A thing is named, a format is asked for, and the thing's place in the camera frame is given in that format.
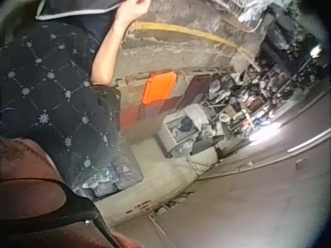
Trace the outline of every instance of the orange paper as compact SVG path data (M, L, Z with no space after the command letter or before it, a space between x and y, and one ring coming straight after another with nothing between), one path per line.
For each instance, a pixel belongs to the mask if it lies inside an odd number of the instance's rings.
M177 75L174 72L151 76L146 84L143 103L168 99L176 80Z

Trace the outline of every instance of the bag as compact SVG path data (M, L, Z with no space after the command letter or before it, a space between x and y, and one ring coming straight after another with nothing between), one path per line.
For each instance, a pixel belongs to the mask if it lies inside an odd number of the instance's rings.
M41 0L37 20L53 20L83 14L102 14L117 8L122 0Z

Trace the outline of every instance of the floor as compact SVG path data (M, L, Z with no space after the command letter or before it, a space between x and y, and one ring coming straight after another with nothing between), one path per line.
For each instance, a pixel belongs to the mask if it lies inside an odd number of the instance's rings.
M185 158L166 159L154 138L131 146L144 180L96 203L110 225L117 225L166 203L185 190L208 167L192 166ZM192 156L197 163L217 162L214 148Z

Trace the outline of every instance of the pile of junk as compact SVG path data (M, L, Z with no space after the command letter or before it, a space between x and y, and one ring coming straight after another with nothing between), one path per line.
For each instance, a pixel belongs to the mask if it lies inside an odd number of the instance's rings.
M202 101L183 110L186 119L179 130L194 126L198 131L176 146L172 156L195 154L197 143L211 146L223 140L249 139L272 125L282 106L289 101L300 103L325 78L328 62L320 59L321 54L323 48L312 35L303 29L294 33L275 21L254 65L241 74L215 74Z

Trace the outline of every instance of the hand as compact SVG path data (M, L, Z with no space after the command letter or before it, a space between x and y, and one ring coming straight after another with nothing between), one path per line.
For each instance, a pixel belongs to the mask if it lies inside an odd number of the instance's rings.
M127 28L137 18L148 12L152 0L124 0L119 6L115 24Z

